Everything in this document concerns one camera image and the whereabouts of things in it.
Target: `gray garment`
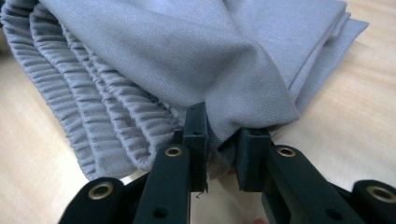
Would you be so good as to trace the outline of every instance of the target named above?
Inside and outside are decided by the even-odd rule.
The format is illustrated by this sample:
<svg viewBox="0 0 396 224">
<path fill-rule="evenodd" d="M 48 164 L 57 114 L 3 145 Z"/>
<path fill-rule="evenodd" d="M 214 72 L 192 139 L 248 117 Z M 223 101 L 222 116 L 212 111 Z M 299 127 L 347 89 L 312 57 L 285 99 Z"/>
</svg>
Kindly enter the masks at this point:
<svg viewBox="0 0 396 224">
<path fill-rule="evenodd" d="M 9 0 L 2 23 L 89 179 L 149 170 L 206 103 L 212 177 L 241 127 L 299 117 L 367 23 L 333 0 Z"/>
</svg>

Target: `folded cloth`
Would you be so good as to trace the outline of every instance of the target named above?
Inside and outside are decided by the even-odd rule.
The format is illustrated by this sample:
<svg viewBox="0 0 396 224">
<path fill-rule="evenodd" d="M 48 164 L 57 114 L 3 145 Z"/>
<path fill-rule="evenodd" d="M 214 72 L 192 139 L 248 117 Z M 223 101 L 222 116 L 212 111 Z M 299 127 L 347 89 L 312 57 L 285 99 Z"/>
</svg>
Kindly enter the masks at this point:
<svg viewBox="0 0 396 224">
<path fill-rule="evenodd" d="M 209 173 L 241 127 L 299 118 L 367 23 L 333 0 L 8 0 L 11 49 L 89 179 L 148 171 L 205 102 Z"/>
</svg>

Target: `gray cloth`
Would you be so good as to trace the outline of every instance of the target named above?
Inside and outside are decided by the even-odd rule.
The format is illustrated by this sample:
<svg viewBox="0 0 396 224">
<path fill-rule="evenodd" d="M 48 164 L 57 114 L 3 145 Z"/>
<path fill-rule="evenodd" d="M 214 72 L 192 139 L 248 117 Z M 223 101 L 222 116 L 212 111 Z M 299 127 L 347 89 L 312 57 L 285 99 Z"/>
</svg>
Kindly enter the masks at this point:
<svg viewBox="0 0 396 224">
<path fill-rule="evenodd" d="M 241 127 L 280 127 L 304 110 L 367 23 L 333 0 L 9 0 L 8 43 L 62 123 L 89 179 L 148 171 L 205 102 L 218 149 Z"/>
</svg>

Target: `gray fabric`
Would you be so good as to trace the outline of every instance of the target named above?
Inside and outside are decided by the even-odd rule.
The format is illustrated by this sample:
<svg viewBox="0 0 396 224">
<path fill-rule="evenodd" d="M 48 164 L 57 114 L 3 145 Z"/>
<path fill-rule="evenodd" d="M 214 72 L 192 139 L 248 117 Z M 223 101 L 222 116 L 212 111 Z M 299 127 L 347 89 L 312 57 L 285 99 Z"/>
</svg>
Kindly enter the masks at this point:
<svg viewBox="0 0 396 224">
<path fill-rule="evenodd" d="M 212 177 L 240 127 L 296 120 L 367 23 L 333 0 L 9 0 L 2 23 L 89 179 L 149 170 L 206 102 Z"/>
</svg>

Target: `wooden table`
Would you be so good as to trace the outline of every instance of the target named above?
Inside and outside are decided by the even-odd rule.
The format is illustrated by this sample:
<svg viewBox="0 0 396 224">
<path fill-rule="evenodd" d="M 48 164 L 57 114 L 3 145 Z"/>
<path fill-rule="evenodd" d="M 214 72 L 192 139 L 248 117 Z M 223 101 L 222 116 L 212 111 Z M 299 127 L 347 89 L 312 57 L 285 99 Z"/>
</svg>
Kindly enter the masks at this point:
<svg viewBox="0 0 396 224">
<path fill-rule="evenodd" d="M 347 2 L 369 28 L 301 119 L 275 141 L 299 148 L 342 188 L 360 179 L 396 187 L 396 1 Z M 0 48 L 0 223 L 55 223 L 87 180 L 3 36 Z M 238 192 L 232 175 L 209 185 L 199 200 L 192 195 L 192 223 L 242 224 L 263 216 L 260 194 Z"/>
</svg>

